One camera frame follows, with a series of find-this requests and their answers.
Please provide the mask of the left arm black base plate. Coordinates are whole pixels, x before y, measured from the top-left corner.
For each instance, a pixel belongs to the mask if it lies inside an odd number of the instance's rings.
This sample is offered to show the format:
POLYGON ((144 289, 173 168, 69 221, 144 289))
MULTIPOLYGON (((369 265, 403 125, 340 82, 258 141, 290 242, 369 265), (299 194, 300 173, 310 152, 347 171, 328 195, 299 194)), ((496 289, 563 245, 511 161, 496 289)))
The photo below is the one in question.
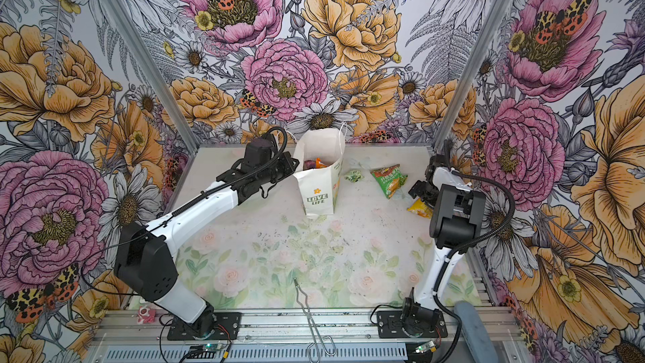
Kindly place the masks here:
POLYGON ((206 312, 193 324, 174 318, 168 330, 169 341, 236 340, 242 314, 206 312))

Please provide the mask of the white paper bag Love Life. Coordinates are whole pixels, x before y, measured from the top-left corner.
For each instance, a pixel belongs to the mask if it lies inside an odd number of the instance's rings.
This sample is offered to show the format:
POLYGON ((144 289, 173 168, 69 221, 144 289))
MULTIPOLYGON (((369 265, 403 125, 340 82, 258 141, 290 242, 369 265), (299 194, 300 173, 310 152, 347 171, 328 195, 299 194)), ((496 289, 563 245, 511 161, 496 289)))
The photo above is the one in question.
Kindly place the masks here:
POLYGON ((339 129, 310 130, 297 141, 294 157, 302 164, 294 173, 308 218, 334 213, 343 167, 345 138, 339 129), (334 163, 324 169, 304 171, 304 161, 321 158, 334 163))

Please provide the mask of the yellow snack packet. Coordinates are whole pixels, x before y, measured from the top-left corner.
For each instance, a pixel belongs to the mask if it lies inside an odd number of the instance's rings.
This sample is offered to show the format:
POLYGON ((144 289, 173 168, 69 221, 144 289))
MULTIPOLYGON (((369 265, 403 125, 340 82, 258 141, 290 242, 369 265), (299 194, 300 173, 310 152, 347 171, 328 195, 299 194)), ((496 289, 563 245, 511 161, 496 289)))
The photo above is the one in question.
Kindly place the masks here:
POLYGON ((426 205, 426 203, 418 198, 412 206, 407 209, 410 213, 415 213, 422 218, 431 219, 433 217, 433 209, 426 205))

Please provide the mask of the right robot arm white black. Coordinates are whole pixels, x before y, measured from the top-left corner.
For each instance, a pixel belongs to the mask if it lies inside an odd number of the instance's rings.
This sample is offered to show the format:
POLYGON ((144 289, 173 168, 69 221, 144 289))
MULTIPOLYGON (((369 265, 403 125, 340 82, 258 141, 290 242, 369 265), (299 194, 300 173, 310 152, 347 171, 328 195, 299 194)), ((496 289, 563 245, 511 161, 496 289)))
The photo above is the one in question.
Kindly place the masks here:
POLYGON ((406 329, 435 329, 442 312, 438 302, 448 286, 457 263, 468 250, 468 242, 480 236, 485 194, 473 189, 448 166, 448 156, 435 155, 426 169, 426 179, 417 181, 409 194, 433 215, 429 236, 434 240, 433 259, 424 277, 406 297, 401 320, 406 329))

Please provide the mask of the purple snack packet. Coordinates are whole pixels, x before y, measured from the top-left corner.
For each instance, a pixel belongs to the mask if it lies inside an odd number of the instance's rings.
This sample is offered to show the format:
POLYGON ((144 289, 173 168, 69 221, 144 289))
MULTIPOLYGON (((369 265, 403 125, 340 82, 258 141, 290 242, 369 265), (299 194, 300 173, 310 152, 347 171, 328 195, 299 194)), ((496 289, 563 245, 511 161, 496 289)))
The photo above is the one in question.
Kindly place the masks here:
POLYGON ((317 162, 315 160, 304 161, 303 169, 304 171, 313 170, 317 168, 317 162))

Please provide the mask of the orange snack packet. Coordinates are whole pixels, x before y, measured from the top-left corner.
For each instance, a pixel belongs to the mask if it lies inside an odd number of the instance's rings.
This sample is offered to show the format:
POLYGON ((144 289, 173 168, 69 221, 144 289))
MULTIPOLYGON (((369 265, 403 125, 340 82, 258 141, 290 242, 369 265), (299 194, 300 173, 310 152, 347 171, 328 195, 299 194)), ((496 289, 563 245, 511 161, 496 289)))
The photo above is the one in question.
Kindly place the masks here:
POLYGON ((316 158, 314 162, 315 162, 314 166, 316 169, 328 168, 334 164, 332 162, 323 161, 321 158, 316 158))

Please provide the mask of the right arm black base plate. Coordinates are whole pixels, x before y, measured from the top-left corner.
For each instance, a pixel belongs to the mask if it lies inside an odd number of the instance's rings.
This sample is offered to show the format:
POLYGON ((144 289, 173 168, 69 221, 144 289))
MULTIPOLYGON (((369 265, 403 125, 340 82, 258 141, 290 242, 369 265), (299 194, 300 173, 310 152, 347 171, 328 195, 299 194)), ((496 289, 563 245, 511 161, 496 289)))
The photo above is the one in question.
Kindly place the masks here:
POLYGON ((443 313, 438 309, 406 318, 401 310, 378 311, 376 327, 381 339, 438 339, 448 336, 443 313))

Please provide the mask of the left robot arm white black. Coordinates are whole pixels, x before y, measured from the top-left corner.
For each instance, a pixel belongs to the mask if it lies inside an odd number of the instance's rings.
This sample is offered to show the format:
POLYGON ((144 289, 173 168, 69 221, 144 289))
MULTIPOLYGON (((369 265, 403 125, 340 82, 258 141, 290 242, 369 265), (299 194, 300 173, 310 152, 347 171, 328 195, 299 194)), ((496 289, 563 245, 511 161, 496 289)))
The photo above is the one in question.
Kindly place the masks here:
POLYGON ((215 218, 256 193, 292 176, 300 161, 287 151, 248 145, 245 156, 217 176, 206 190, 181 208, 146 225, 131 224, 120 235, 114 274, 149 303, 158 304, 187 327, 188 335, 206 339, 216 330, 213 306, 179 278, 176 254, 215 218))

